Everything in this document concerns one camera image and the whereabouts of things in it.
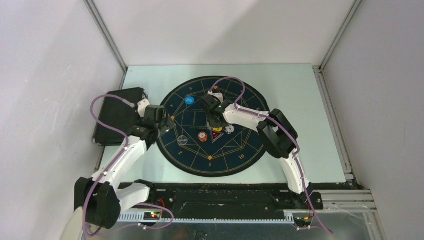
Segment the blue small blind button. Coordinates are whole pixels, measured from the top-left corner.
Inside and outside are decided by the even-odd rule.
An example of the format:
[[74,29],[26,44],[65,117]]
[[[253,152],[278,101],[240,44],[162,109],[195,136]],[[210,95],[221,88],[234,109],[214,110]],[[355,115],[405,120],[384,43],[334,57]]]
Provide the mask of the blue small blind button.
[[184,103],[185,103],[186,105],[188,105],[188,106],[191,106],[191,105],[193,105],[193,104],[195,103],[195,98],[194,98],[193,96],[187,96],[187,97],[184,99]]

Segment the red poker chip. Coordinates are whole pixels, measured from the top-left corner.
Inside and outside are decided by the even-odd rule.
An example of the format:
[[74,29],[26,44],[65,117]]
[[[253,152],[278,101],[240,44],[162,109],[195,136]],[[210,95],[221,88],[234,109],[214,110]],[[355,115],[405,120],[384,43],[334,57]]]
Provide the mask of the red poker chip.
[[208,134],[205,131],[200,131],[198,133],[198,139],[200,142],[205,143],[208,141]]

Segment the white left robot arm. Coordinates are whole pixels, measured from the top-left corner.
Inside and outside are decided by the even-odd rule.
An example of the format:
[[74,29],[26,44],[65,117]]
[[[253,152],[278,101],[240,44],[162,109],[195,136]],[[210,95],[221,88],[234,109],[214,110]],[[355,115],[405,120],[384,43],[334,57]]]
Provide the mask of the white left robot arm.
[[142,204],[153,208],[158,202],[158,194],[151,190],[149,183],[136,181],[120,189],[123,177],[160,136],[175,127],[164,106],[153,105],[147,99],[137,104],[115,96],[138,113],[141,122],[124,132],[102,122],[95,114],[96,122],[108,130],[123,136],[123,142],[105,167],[91,177],[81,177],[74,186],[74,208],[82,211],[82,230],[92,237],[96,232],[88,230],[89,225],[101,229],[111,229],[121,213]]

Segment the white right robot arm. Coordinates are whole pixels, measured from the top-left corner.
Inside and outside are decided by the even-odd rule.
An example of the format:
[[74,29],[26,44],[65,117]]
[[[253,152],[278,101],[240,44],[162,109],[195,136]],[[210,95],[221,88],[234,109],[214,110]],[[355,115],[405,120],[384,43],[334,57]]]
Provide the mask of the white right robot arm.
[[298,134],[280,110],[253,110],[223,100],[221,93],[212,92],[200,102],[211,127],[239,125],[257,132],[268,154],[280,162],[288,188],[293,192],[291,204],[297,209],[304,209],[310,204],[311,196],[307,192],[310,181],[299,159]]

